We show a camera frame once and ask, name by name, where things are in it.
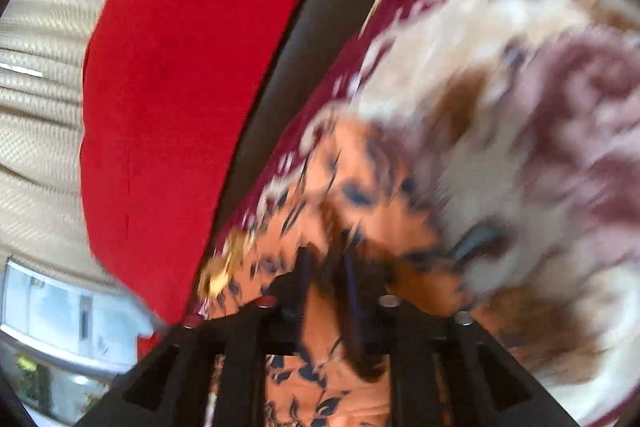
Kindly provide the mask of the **orange floral cloth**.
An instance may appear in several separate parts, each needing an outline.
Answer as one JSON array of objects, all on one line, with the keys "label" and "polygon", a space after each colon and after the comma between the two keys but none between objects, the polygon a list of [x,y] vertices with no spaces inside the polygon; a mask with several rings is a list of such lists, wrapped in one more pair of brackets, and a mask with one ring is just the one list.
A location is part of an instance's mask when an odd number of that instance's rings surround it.
[{"label": "orange floral cloth", "polygon": [[268,199],[262,217],[231,229],[203,268],[198,295],[209,317],[235,314],[312,261],[302,331],[292,355],[268,355],[269,426],[384,426],[390,418],[390,359],[362,349],[354,308],[382,289],[446,317],[466,305],[462,270],[497,256],[508,233],[483,220],[442,243],[427,198],[393,135],[342,118],[322,133],[300,173]]}]

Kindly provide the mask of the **beige dotted curtain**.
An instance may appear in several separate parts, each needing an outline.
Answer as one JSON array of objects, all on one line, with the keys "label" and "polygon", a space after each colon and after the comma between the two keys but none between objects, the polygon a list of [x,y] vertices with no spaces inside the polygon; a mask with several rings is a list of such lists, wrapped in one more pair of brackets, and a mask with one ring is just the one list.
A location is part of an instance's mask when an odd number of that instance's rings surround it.
[{"label": "beige dotted curtain", "polygon": [[82,213],[82,65],[105,0],[1,0],[1,259],[117,287]]}]

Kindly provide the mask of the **white floor air conditioner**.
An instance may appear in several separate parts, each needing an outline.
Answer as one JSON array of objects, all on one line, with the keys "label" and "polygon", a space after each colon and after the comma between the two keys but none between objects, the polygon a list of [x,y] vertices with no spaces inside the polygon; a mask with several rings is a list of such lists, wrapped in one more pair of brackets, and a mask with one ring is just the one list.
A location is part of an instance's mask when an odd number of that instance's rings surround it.
[{"label": "white floor air conditioner", "polygon": [[6,265],[1,330],[61,361],[124,373],[137,363],[138,340],[154,333],[149,312],[127,295],[89,291],[12,260]]}]

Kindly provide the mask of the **red blanket on sofa back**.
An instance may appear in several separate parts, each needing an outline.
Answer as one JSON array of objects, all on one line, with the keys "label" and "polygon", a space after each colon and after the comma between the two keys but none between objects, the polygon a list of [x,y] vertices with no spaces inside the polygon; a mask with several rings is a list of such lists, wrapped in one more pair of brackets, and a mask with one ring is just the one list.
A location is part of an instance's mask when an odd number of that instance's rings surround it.
[{"label": "red blanket on sofa back", "polygon": [[300,0],[106,0],[80,191],[102,267],[178,322],[244,121]]}]

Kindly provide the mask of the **floral plush sofa cover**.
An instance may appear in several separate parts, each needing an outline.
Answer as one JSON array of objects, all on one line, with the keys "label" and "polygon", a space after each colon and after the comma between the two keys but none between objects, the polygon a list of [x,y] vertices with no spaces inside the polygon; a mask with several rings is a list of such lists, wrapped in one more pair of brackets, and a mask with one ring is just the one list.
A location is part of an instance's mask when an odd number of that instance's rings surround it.
[{"label": "floral plush sofa cover", "polygon": [[[397,15],[299,141],[342,118],[393,135],[445,246],[488,220],[461,273],[472,317],[582,426],[639,394],[639,0],[381,0]],[[269,197],[303,165],[262,190]]]}]

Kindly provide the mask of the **dark brown leather sofa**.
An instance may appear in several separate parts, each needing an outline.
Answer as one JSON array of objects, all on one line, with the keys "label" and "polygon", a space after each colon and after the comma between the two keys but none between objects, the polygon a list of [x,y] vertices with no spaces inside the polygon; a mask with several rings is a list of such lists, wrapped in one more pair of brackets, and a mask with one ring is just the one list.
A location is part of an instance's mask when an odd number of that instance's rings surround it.
[{"label": "dark brown leather sofa", "polygon": [[374,0],[304,0],[254,104],[232,157],[212,225],[217,233],[262,172]]}]

